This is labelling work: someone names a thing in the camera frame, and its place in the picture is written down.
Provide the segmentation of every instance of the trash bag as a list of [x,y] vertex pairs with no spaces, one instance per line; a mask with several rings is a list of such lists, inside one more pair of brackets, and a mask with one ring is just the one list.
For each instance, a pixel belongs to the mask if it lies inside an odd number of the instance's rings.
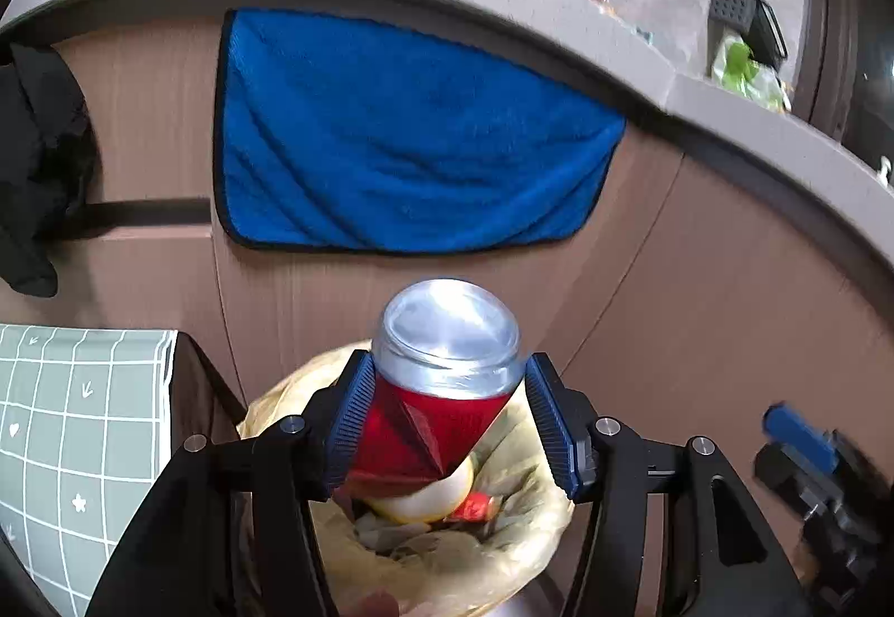
[[[355,342],[313,358],[249,407],[240,425],[252,437],[291,413],[341,374]],[[312,502],[316,541],[335,605],[345,611],[368,593],[383,589],[401,614],[465,617],[504,602],[549,563],[574,505],[553,483],[524,385],[521,385],[471,454],[474,491],[504,496],[486,531],[437,530],[413,535],[387,556],[359,541],[356,529],[334,502]]]

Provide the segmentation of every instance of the blue microfiber cloth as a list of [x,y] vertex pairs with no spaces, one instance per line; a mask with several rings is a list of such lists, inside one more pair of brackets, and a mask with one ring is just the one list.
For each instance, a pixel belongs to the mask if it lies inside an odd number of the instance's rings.
[[625,124],[511,62],[373,21],[231,12],[219,64],[216,202],[249,246],[444,253],[564,239]]

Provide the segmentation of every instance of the black jacket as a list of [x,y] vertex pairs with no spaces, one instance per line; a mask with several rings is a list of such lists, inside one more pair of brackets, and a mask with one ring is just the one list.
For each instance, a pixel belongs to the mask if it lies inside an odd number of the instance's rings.
[[63,59],[48,48],[10,51],[12,64],[0,67],[0,277],[52,297],[58,279],[37,239],[83,206],[97,146]]

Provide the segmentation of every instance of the grid-patterned cloth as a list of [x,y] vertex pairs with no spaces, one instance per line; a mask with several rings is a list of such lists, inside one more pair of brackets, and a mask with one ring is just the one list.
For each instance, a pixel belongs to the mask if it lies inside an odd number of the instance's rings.
[[63,617],[171,457],[176,336],[0,324],[0,528]]

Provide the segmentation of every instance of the red wrapper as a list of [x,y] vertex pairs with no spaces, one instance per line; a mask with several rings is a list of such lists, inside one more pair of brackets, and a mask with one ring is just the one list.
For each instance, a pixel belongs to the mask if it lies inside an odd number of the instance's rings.
[[447,521],[471,521],[484,522],[490,521],[500,510],[500,498],[498,496],[489,496],[487,493],[477,491],[471,492],[466,496],[466,500],[459,504],[453,513],[445,520]]

